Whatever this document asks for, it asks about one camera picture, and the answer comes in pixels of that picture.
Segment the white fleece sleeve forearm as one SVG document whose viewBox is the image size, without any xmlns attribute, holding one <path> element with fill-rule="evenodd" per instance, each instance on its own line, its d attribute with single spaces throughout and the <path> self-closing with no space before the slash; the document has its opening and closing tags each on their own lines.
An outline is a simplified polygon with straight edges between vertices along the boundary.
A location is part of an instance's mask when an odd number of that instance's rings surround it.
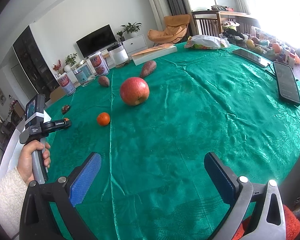
<svg viewBox="0 0 300 240">
<path fill-rule="evenodd" d="M 27 185 L 17 168 L 7 172 L 0 181 L 0 225 L 10 238 L 19 233 L 26 191 Z"/>
</svg>

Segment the person's left hand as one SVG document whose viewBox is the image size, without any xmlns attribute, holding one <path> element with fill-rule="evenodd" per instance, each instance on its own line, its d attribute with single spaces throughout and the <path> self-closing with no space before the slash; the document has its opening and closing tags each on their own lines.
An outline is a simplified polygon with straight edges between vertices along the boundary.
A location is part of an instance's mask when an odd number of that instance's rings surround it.
<svg viewBox="0 0 300 240">
<path fill-rule="evenodd" d="M 18 160 L 17 170 L 23 179 L 23 181 L 28 185 L 31 181 L 34 180 L 34 175 L 32 172 L 32 153 L 35 150 L 43 150 L 43 161 L 46 168 L 50 167 L 50 148 L 51 146 L 46 142 L 45 145 L 41 142 L 34 140 L 24 145 Z"/>
</svg>

